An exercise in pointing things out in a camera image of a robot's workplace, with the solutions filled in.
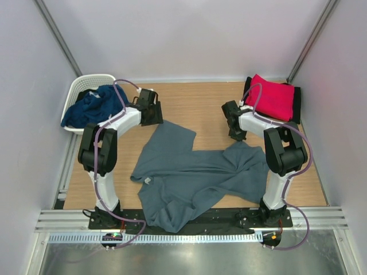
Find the grey-blue t shirt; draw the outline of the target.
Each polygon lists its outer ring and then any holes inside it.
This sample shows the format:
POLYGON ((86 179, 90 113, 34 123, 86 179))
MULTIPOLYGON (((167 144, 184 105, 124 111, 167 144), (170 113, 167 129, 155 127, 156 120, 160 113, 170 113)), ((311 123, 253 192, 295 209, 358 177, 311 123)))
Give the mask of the grey-blue t shirt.
POLYGON ((258 203, 269 172, 260 147, 235 142, 224 150, 193 150, 196 133, 164 121, 143 147, 131 174, 149 226, 179 232, 225 195, 258 203))

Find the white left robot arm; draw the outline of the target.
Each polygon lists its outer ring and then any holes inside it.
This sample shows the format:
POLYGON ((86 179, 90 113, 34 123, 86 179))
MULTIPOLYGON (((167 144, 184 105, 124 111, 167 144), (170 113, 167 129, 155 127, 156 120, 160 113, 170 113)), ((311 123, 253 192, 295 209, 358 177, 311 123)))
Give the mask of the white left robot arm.
POLYGON ((118 139, 138 125, 163 123, 157 92, 142 88, 138 92, 139 96, 115 116, 99 124, 89 123, 84 128, 77 159, 91 178, 96 194, 94 210, 83 210, 89 218, 90 229, 115 229, 123 221, 113 174, 118 159, 118 139))

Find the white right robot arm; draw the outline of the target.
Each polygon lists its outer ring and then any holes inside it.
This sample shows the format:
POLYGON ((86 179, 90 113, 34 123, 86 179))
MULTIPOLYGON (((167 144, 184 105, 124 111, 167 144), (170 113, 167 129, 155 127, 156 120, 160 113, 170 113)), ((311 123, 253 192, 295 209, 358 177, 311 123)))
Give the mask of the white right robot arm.
POLYGON ((229 136, 243 141, 251 132, 263 138, 270 181, 260 200, 258 218, 266 227, 276 226, 285 215, 288 187, 309 159, 302 133, 293 122, 282 123, 257 114, 252 107, 239 107, 234 100, 221 106, 229 127, 229 136))

